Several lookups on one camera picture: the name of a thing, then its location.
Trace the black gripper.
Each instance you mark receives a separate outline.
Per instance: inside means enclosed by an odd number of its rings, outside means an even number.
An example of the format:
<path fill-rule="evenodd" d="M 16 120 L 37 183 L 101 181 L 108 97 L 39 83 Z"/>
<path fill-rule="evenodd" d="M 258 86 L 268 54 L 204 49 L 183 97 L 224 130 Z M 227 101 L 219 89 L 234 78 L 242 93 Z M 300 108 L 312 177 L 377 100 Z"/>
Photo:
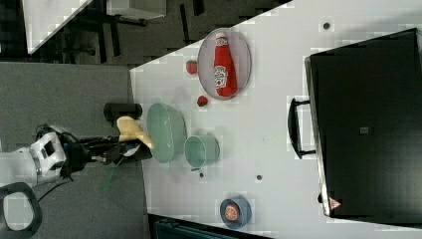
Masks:
<path fill-rule="evenodd" d="M 63 165 L 65 173 L 81 171 L 89 162 L 98 161 L 102 164 L 119 164 L 131 161 L 151 159 L 150 149 L 142 142 L 118 143 L 118 136 L 97 136 L 87 141 L 90 154 L 76 141 L 66 139 L 63 147 L 66 161 Z"/>

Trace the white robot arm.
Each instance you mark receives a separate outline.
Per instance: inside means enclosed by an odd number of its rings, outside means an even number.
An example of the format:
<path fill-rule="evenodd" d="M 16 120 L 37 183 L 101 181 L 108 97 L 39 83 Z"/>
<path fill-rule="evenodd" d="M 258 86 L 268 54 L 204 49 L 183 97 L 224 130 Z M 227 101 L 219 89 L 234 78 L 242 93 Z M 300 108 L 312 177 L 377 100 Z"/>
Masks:
<path fill-rule="evenodd" d="M 140 177 L 132 172 L 150 159 L 141 137 L 112 137 L 105 148 L 49 132 L 29 146 L 1 154 L 1 239 L 29 238 L 49 206 L 88 218 L 109 205 L 128 215 L 143 213 Z"/>

